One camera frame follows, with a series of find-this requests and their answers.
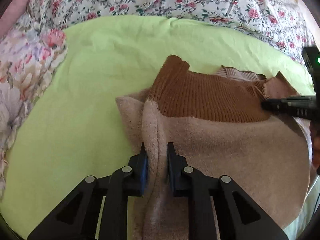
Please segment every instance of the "sweater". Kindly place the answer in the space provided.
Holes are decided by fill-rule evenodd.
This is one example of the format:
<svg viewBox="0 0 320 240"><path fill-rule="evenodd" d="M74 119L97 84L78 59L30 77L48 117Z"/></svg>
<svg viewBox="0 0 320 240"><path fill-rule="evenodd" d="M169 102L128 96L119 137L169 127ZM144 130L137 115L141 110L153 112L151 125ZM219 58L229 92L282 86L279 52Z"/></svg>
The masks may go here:
<svg viewBox="0 0 320 240"><path fill-rule="evenodd" d="M297 92L281 73L266 79L235 68L216 75L188 69L169 56L151 88L116 99L133 152L144 142L148 153L148 185L134 200L133 238L188 239L188 200L169 189L168 142L205 175L232 177L286 227L309 187L308 146L292 117L271 115L260 102Z"/></svg>

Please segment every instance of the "brown knit fabric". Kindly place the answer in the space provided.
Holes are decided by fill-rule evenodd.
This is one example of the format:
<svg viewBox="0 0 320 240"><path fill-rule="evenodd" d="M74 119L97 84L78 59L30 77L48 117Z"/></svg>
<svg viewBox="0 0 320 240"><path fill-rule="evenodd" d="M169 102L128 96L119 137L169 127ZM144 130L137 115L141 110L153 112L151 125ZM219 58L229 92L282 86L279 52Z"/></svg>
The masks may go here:
<svg viewBox="0 0 320 240"><path fill-rule="evenodd" d="M165 61L148 96L158 104L161 114L219 122L259 122L270 117L270 112L260 106L263 99L297 95L281 73L261 80L263 76L235 68L224 67L226 77L220 76L221 72L219 76L206 75L188 69L189 64L177 56L171 55Z"/></svg>

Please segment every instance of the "floral pillow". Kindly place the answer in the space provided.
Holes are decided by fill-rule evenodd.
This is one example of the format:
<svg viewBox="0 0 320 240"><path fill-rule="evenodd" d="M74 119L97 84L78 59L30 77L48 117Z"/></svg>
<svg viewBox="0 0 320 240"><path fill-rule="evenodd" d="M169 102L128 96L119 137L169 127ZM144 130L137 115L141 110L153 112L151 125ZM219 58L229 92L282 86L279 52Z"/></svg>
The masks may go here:
<svg viewBox="0 0 320 240"><path fill-rule="evenodd" d="M68 46L63 31L42 27L23 14L0 39L0 196L5 189L5 152L35 99L50 85Z"/></svg>

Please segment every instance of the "lime green sheet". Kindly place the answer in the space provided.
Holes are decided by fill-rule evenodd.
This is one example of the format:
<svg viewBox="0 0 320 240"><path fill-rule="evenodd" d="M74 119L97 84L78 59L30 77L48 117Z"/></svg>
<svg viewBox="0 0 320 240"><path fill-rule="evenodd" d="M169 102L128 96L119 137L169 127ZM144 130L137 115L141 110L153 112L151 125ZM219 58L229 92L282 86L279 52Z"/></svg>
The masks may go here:
<svg viewBox="0 0 320 240"><path fill-rule="evenodd" d="M303 66L229 28L119 16L75 25L66 35L67 57L8 154L0 212L23 238L85 176L107 176L127 164L134 153L115 98L149 87L170 54L201 73L222 64L267 77L281 71L300 93L314 93Z"/></svg>

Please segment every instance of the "metal screw head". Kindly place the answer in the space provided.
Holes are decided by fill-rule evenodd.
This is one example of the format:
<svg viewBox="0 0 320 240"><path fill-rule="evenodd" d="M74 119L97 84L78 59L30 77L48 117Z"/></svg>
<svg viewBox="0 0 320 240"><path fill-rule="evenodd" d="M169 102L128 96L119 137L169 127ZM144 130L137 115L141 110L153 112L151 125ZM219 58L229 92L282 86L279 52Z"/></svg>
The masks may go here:
<svg viewBox="0 0 320 240"><path fill-rule="evenodd" d="M193 168L190 167L190 166L186 166L186 167L183 168L183 171L186 172L186 173L191 173L191 172L193 172Z"/></svg>
<svg viewBox="0 0 320 240"><path fill-rule="evenodd" d="M128 173L128 172L132 171L132 168L131 168L130 166L124 166L124 167L122 168L122 171L123 171L124 173Z"/></svg>
<svg viewBox="0 0 320 240"><path fill-rule="evenodd" d="M224 183L229 183L231 181L231 178L227 175L224 175L221 177L221 180L224 182Z"/></svg>
<svg viewBox="0 0 320 240"><path fill-rule="evenodd" d="M84 179L84 181L85 181L86 183L92 183L92 182L94 182L94 176L87 176L87 177Z"/></svg>

